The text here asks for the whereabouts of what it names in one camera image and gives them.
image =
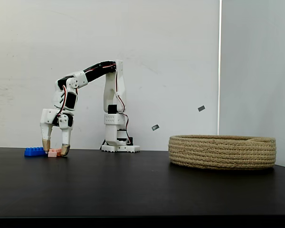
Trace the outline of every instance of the jute basket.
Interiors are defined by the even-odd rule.
[[[265,137],[176,135],[169,140],[169,158],[202,169],[260,170],[274,166],[275,143]]]

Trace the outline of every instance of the black arm segment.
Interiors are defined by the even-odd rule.
[[[87,69],[84,70],[85,76],[88,82],[92,82],[95,79],[105,75],[107,73],[115,72],[116,63],[113,61],[105,61],[101,63],[97,63]]]

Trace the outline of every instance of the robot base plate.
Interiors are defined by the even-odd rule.
[[[136,153],[141,150],[140,146],[127,146],[127,145],[120,145],[120,146],[110,146],[110,145],[102,145],[102,151],[106,152],[129,152],[129,153]]]

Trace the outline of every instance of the black table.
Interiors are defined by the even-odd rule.
[[[0,148],[0,222],[15,225],[27,217],[63,219],[64,225],[70,225],[65,217],[98,225],[128,217],[122,222],[141,219],[131,226],[148,219],[159,222],[152,226],[238,227],[250,219],[251,226],[285,226],[285,167],[210,171],[171,164],[168,152],[159,151],[71,150],[68,157],[47,158]]]

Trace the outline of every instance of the robotic arm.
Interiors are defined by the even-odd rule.
[[[105,143],[103,151],[138,152],[139,146],[133,146],[133,139],[127,132],[128,116],[126,110],[126,94],[123,77],[123,62],[121,60],[105,61],[95,64],[85,70],[73,72],[55,82],[53,104],[55,109],[43,109],[40,127],[42,144],[46,152],[50,149],[50,137],[53,126],[62,130],[62,152],[66,156],[70,149],[73,117],[78,100],[78,89],[89,82],[106,75],[104,88],[104,123]]]

